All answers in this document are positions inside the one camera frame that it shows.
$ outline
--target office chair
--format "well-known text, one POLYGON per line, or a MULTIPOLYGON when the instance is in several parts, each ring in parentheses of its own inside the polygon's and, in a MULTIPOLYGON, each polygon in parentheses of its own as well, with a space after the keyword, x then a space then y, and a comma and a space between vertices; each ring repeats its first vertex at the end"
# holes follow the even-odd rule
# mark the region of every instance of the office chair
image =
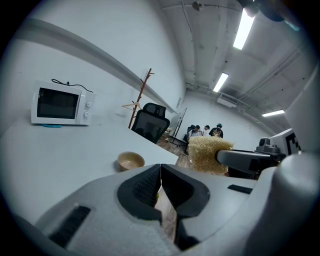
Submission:
POLYGON ((165 112, 164 106, 147 103, 137 112, 131 130, 156 144, 170 125, 165 112))
POLYGON ((166 117, 166 107, 160 106, 154 103, 147 103, 144 105, 143 109, 155 115, 165 118, 166 117))
POLYGON ((187 132, 186 132, 186 134, 185 134, 184 137, 183 137, 183 140, 184 140, 186 143, 188 143, 188 140, 187 140, 188 133, 189 133, 191 130, 193 130, 194 128, 196 128, 196 126, 193 125, 193 124, 190 125, 190 127, 188 127, 187 132))

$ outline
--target power cord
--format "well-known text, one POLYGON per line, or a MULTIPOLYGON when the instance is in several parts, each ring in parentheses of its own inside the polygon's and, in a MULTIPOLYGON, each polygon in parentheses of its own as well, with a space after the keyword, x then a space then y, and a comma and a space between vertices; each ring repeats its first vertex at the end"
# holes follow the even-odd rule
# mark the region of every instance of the power cord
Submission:
POLYGON ((176 149, 176 150, 180 151, 180 153, 181 153, 181 154, 185 155, 185 156, 186 156, 186 158, 188 159, 188 161, 189 161, 190 163, 192 163, 192 161, 189 159, 189 157, 188 157, 188 155, 187 155, 187 154, 183 153, 181 150, 179 150, 179 149, 177 149, 176 147, 174 147, 173 145, 171 145, 171 142, 169 141, 169 139, 168 139, 168 138, 165 138, 164 140, 165 140, 165 141, 167 141, 167 142, 169 142, 169 145, 170 145, 171 147, 173 147, 174 149, 176 149))
POLYGON ((82 86, 81 84, 69 84, 69 82, 63 83, 60 82, 57 79, 51 79, 52 82, 56 83, 56 84, 60 84, 60 85, 64 85, 64 86, 81 86, 83 87, 86 91, 90 92, 90 93, 94 93, 92 90, 88 90, 86 87, 82 86))

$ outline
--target white table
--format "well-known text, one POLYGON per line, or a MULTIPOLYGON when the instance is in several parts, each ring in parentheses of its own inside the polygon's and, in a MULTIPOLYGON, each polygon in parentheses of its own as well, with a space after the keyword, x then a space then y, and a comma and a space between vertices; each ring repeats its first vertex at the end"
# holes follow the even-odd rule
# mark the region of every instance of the white table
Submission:
POLYGON ((0 139, 1 188, 11 210, 34 224, 54 204, 95 179, 118 172, 117 156, 140 154, 145 165, 178 157, 115 123, 48 128, 15 122, 0 139))

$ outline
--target coat rack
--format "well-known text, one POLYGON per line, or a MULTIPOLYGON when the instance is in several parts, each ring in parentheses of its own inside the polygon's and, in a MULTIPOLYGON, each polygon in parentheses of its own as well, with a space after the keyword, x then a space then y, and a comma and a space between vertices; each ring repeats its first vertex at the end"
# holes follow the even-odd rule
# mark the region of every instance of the coat rack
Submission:
POLYGON ((128 107, 134 106, 133 109, 130 109, 130 110, 133 110, 133 113, 132 113, 132 116, 131 116, 131 119, 130 119, 130 123, 129 123, 129 127, 128 127, 129 129, 130 129, 130 127, 131 127, 131 124, 132 124, 133 119, 136 117, 136 116, 135 116, 135 113, 137 112, 137 107, 139 107, 139 109, 141 109, 139 101, 140 101, 140 99, 141 99, 141 97, 142 97, 142 96, 141 96, 141 95, 142 95, 142 92, 144 91, 145 86, 146 86, 146 84, 147 84, 147 80, 148 80, 148 78, 149 78, 151 75, 154 75, 154 74, 155 74, 155 73, 151 73, 151 70, 152 70, 152 69, 150 68, 148 74, 146 75, 146 77, 145 77, 145 79, 144 79, 144 81, 143 81, 142 79, 140 79, 140 81, 142 82, 142 87, 141 87, 141 90, 140 90, 140 93, 139 93, 139 96, 138 96, 138 99, 136 100, 136 102, 132 101, 133 104, 122 105, 122 106, 121 106, 121 107, 124 107, 124 108, 126 108, 126 109, 130 109, 130 108, 128 108, 128 107))

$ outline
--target white wall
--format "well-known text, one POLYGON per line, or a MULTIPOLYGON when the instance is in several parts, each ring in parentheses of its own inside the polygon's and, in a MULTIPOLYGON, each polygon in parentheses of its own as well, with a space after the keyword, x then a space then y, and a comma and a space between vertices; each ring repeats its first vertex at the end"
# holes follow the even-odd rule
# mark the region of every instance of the white wall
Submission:
POLYGON ((187 110, 176 136, 179 140, 183 140, 190 125, 209 125, 212 129, 218 123, 223 125, 223 138, 233 142, 236 150, 253 151, 262 137, 272 136, 240 113, 217 103, 216 99, 210 96, 187 91, 181 108, 185 107, 187 110))
MULTIPOLYGON (((41 14, 43 19, 48 17, 49 20, 55 18, 61 22, 59 25, 70 27, 106 52, 113 53, 113 57, 142 79, 152 68, 155 75, 149 78, 148 85, 175 109, 179 97, 183 99, 185 94, 175 42, 171 41, 170 29, 165 26, 154 1, 134 2, 135 6, 126 0, 48 1, 50 6, 41 6, 47 11, 40 8, 34 15, 41 14)), ((35 80, 49 82, 52 78, 81 84, 94 91, 98 94, 92 110, 94 115, 106 118, 111 126, 114 123, 129 125, 132 111, 121 108, 121 105, 135 101, 138 90, 96 65, 68 54, 68 51, 15 38, 1 60, 0 136, 18 117, 30 114, 35 80)), ((141 106, 148 102, 155 101, 142 95, 141 106)), ((169 120, 173 115, 175 113, 166 112, 169 120)))
POLYGON ((116 58, 173 109, 186 91, 181 59, 157 0, 50 0, 30 17, 70 31, 116 58))

